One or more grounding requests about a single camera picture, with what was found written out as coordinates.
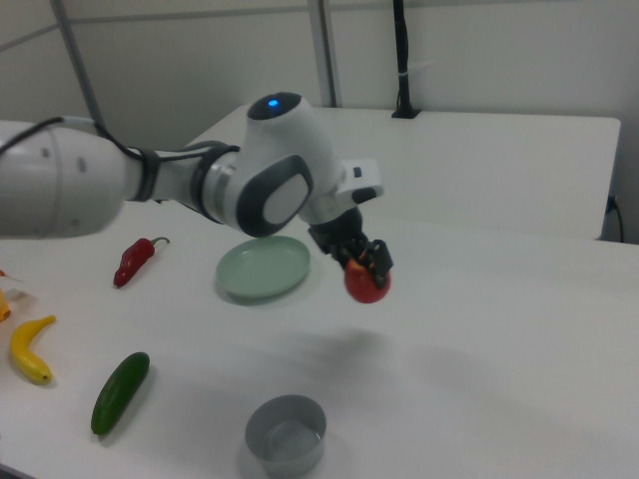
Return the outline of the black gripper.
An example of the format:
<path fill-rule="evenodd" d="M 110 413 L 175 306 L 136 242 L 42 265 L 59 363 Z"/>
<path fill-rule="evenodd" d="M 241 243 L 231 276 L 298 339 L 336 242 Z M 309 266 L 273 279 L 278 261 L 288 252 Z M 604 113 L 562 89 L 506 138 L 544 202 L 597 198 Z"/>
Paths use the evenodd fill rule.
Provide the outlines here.
<path fill-rule="evenodd" d="M 362 225 L 359 208 L 353 208 L 327 223 L 310 225 L 309 233 L 319 249 L 341 267 L 346 267 L 350 260 L 357 260 L 365 251 L 368 274 L 377 288 L 385 288 L 390 283 L 392 258 L 383 240 L 368 240 Z"/>

